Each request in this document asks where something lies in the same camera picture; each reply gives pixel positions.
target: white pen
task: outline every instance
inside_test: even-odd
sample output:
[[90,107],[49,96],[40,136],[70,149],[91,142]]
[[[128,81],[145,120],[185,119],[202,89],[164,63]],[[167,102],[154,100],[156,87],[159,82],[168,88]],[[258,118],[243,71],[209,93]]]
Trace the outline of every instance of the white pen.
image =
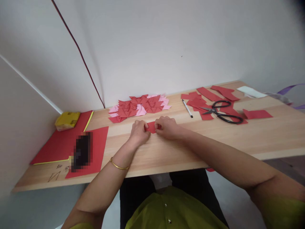
[[190,110],[188,109],[188,107],[187,107],[187,105],[186,105],[185,101],[184,101],[184,100],[182,100],[182,102],[184,103],[184,105],[185,105],[185,107],[186,107],[186,109],[187,109],[188,113],[190,114],[190,116],[191,116],[191,118],[192,118],[192,117],[193,117],[193,116],[192,116],[192,113],[191,113],[191,112],[190,112]]

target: green shirt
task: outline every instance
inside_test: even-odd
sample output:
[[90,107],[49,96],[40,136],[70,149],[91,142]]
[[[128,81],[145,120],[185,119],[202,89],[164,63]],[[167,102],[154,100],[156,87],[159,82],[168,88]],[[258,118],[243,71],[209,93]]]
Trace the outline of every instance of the green shirt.
[[[304,220],[305,203],[274,198],[265,201],[262,212],[268,229],[300,228]],[[184,191],[168,186],[163,194],[153,193],[137,208],[126,229],[206,228],[227,227],[200,201]],[[93,229],[88,223],[71,229]]]

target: black scissors handle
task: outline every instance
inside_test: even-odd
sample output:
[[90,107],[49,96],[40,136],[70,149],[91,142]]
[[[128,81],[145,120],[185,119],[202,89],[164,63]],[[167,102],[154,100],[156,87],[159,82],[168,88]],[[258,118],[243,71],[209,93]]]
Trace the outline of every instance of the black scissors handle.
[[[216,106],[216,104],[217,103],[220,103],[220,102],[225,102],[225,103],[227,103],[227,105],[221,105],[221,106]],[[213,105],[212,105],[212,107],[213,108],[220,108],[220,107],[229,107],[229,106],[231,106],[231,102],[230,101],[227,101],[227,100],[218,100],[218,101],[216,101]]]
[[[221,105],[221,106],[216,106],[217,103],[220,103],[220,102],[225,102],[227,103],[227,105]],[[229,107],[231,106],[231,102],[230,101],[227,101],[227,100],[219,100],[219,101],[216,101],[213,105],[212,105],[212,108],[221,108],[221,107]],[[242,117],[239,117],[239,116],[235,116],[235,115],[230,115],[230,114],[221,114],[221,113],[218,113],[218,112],[214,112],[218,118],[222,119],[223,121],[225,122],[228,122],[228,123],[233,123],[233,124],[240,124],[244,121],[244,119]],[[239,121],[237,122],[234,122],[234,121],[231,121],[231,120],[227,120],[225,119],[223,116],[225,117],[231,117],[231,118],[237,118],[239,119]]]
[[[235,116],[235,115],[230,115],[230,114],[220,114],[220,113],[216,113],[217,117],[222,119],[223,121],[226,121],[228,123],[233,123],[233,124],[240,124],[244,121],[244,119],[242,117],[239,117],[239,116]],[[237,118],[239,119],[239,121],[237,122],[234,122],[234,121],[231,121],[231,120],[227,120],[225,119],[223,116],[226,116],[226,117],[231,117],[231,118]]]

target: scissors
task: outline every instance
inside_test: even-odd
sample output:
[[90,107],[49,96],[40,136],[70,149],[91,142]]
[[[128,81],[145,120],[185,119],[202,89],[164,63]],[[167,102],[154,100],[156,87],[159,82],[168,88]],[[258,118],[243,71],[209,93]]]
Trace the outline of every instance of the scissors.
[[[227,103],[227,105],[216,106],[216,104],[217,104],[217,103],[220,103],[220,102]],[[230,115],[230,114],[221,114],[221,113],[218,113],[217,110],[216,110],[216,108],[229,107],[229,106],[231,106],[231,102],[230,102],[230,101],[219,100],[219,101],[216,101],[216,102],[212,105],[212,109],[210,109],[210,108],[201,108],[201,109],[205,109],[205,110],[208,111],[208,112],[206,112],[206,113],[203,113],[203,115],[214,113],[214,114],[217,115],[218,118],[222,119],[222,120],[225,121],[225,122],[233,123],[233,124],[242,123],[242,122],[244,121],[242,117],[235,116],[235,115]],[[234,121],[231,121],[231,120],[227,120],[227,119],[225,119],[223,116],[225,116],[225,117],[232,117],[232,118],[238,118],[239,121],[234,122]]]

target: black pants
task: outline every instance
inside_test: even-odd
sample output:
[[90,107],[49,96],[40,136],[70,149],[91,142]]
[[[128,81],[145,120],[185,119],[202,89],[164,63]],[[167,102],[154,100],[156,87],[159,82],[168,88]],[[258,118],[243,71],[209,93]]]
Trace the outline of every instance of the black pants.
[[[174,187],[199,200],[229,227],[209,183],[205,169],[171,172],[169,175]],[[135,210],[153,192],[156,192],[156,189],[149,176],[124,179],[120,189],[121,229],[125,228],[127,221],[132,217]]]

